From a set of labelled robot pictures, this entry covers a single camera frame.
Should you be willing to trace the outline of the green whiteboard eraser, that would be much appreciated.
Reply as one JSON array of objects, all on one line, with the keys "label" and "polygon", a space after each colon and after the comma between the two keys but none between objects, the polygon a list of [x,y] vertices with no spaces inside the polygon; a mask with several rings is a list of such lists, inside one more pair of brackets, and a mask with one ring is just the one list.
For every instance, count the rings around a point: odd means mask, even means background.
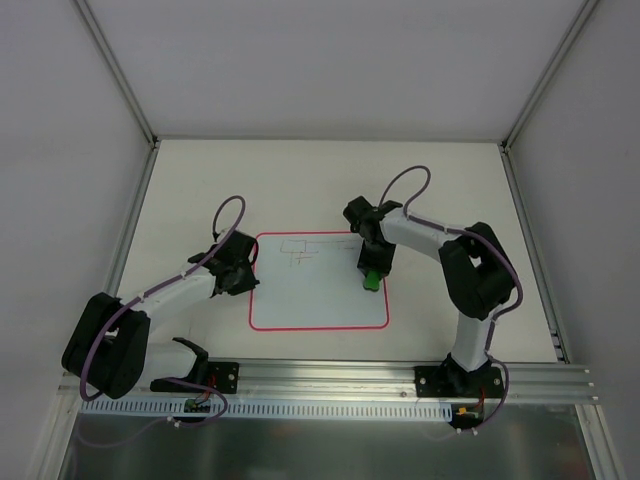
[{"label": "green whiteboard eraser", "polygon": [[383,277],[377,271],[369,271],[363,280],[363,288],[367,291],[377,292],[380,290]]}]

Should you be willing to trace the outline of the pink framed whiteboard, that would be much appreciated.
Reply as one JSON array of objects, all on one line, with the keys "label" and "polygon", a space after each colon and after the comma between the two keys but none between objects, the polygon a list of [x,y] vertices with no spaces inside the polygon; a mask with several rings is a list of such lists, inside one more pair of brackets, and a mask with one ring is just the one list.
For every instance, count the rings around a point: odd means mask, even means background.
[{"label": "pink framed whiteboard", "polygon": [[361,238],[347,231],[263,232],[253,266],[249,325],[259,332],[381,330],[386,283],[372,292],[357,269]]}]

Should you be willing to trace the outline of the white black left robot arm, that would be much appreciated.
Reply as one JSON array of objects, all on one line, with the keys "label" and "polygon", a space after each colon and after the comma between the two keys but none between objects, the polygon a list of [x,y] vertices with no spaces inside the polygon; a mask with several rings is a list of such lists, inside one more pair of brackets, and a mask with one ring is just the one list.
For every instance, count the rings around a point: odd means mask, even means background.
[{"label": "white black left robot arm", "polygon": [[182,337],[152,345],[150,335],[196,304],[254,290],[258,251],[256,238],[231,231],[190,257],[182,271],[136,296],[92,296],[61,359],[62,367],[79,378],[81,398],[119,399],[138,384],[155,392],[209,386],[212,368],[203,347]]}]

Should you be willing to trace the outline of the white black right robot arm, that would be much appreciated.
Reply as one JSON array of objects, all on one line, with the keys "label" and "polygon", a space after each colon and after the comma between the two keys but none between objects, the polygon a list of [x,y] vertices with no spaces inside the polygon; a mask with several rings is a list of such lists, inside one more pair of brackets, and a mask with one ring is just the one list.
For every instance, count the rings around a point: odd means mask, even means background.
[{"label": "white black right robot arm", "polygon": [[372,205],[364,197],[343,210],[350,231],[362,239],[357,268],[363,287],[379,289],[392,269],[398,246],[439,262],[447,293],[458,310],[451,351],[433,372],[415,369],[416,393],[433,397],[473,397],[488,392],[500,370],[487,353],[492,323],[508,309],[512,293],[522,294],[515,269],[491,227],[447,226],[421,218],[396,201]]}]

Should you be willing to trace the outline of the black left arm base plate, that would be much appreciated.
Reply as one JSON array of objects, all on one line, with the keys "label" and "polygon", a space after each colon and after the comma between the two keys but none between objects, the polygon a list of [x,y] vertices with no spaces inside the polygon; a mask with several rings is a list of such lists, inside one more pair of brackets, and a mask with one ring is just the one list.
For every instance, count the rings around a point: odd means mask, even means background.
[{"label": "black left arm base plate", "polygon": [[158,393],[206,393],[204,387],[222,394],[236,394],[239,380],[236,362],[198,362],[188,374],[162,377],[150,384],[150,390]]}]

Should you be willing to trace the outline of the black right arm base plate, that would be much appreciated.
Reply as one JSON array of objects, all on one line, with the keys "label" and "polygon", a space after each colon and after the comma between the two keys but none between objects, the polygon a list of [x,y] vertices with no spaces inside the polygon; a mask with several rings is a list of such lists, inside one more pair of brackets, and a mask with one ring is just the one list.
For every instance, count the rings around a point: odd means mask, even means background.
[{"label": "black right arm base plate", "polygon": [[499,367],[485,365],[466,372],[456,365],[416,366],[414,384],[419,398],[487,398],[497,399],[504,393]]}]

